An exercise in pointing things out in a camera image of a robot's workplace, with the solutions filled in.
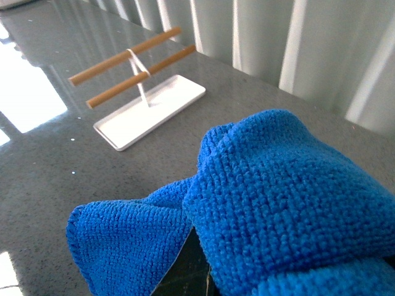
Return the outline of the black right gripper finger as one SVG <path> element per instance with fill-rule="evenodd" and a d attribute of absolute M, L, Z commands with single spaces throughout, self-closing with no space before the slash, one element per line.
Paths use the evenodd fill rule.
<path fill-rule="evenodd" d="M 218 289 L 211 276 L 196 230 L 190 230 L 176 260 L 151 293 L 161 296 L 215 296 Z"/>

